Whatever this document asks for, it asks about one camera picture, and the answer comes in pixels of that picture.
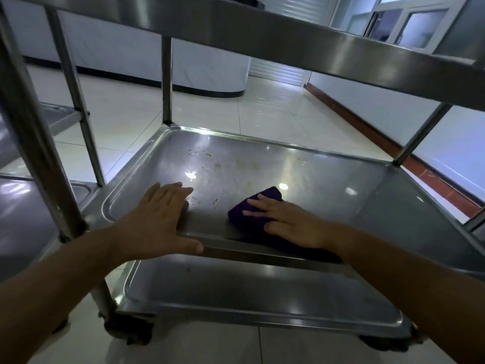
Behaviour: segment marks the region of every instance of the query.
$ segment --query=person's left hand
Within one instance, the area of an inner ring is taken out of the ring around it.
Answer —
[[[166,254],[200,254],[202,243],[177,236],[177,222],[193,188],[182,183],[152,185],[137,207],[105,229],[121,263]]]

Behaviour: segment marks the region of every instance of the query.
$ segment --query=fingernail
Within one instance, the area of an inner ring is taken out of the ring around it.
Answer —
[[[200,253],[202,253],[203,251],[204,251],[204,246],[203,246],[201,243],[199,243],[199,244],[197,245],[197,248],[196,248],[196,253],[197,253],[197,254],[200,254]]]

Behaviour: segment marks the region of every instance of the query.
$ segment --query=corrugated metal shutter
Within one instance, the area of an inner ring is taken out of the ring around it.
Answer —
[[[336,0],[260,0],[266,11],[305,20],[310,23],[327,25]],[[271,61],[251,59],[249,75],[300,85],[304,70]]]

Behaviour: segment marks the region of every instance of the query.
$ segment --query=stainless steel cart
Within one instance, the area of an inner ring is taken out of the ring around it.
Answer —
[[[482,61],[465,66],[227,0],[24,1],[45,6],[102,187],[81,213],[1,15],[1,104],[62,237],[109,225],[156,181],[187,178],[195,188],[179,231],[203,242],[203,256],[128,263],[113,296],[103,281],[92,295],[113,336],[146,344],[158,315],[409,337],[409,319],[348,265],[246,243],[227,223],[234,204],[278,183],[286,200],[320,216],[485,280],[482,245],[400,167],[452,105],[485,111]],[[161,127],[107,185],[57,9],[162,35]],[[171,117],[172,37],[442,103],[392,162],[185,128]]]

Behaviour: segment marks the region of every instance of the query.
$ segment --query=black baseboard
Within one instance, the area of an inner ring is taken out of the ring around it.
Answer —
[[[24,56],[24,60],[26,63],[36,65],[36,66],[48,67],[48,68],[57,69],[57,70],[62,69],[61,63],[56,61],[38,59],[30,56]],[[109,71],[91,69],[89,67],[83,67],[83,66],[76,66],[76,68],[79,74],[91,75],[93,77],[99,77],[99,78],[119,80],[127,83],[139,84],[139,85],[146,85],[148,87],[161,88],[161,82],[158,80],[132,77],[131,75],[112,73]],[[239,92],[207,91],[205,89],[190,88],[190,87],[185,87],[184,85],[177,85],[177,84],[173,84],[172,89],[175,92],[182,92],[182,93],[188,93],[196,96],[213,97],[213,98],[241,97],[242,95],[244,95],[244,92],[245,92],[245,91],[239,91]]]

